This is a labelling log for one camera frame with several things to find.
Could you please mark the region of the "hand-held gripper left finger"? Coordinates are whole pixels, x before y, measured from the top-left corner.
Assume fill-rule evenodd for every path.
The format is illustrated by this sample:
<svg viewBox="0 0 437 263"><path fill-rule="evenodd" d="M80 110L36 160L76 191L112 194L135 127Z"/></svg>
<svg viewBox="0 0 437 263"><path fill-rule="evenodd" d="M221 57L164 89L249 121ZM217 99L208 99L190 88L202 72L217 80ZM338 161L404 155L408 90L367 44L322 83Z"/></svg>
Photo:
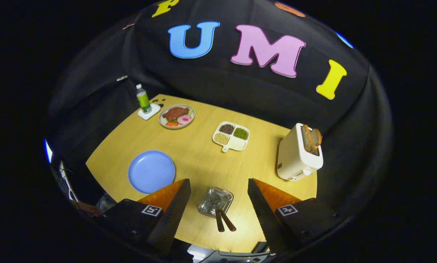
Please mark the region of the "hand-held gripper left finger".
<svg viewBox="0 0 437 263"><path fill-rule="evenodd" d="M166 255L190 194L190 180L182 179L138 201L123 199L102 214L101 224L127 243Z"/></svg>

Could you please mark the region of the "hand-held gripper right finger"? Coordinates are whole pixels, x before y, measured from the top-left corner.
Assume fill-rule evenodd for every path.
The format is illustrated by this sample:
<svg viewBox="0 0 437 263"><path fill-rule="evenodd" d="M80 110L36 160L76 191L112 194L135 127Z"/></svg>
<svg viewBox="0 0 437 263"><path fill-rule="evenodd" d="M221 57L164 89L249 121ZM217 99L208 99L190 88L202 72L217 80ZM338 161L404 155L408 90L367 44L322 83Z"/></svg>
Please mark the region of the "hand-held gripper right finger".
<svg viewBox="0 0 437 263"><path fill-rule="evenodd" d="M302 201L255 178L247 193L272 253L313 246L350 221L317 198Z"/></svg>

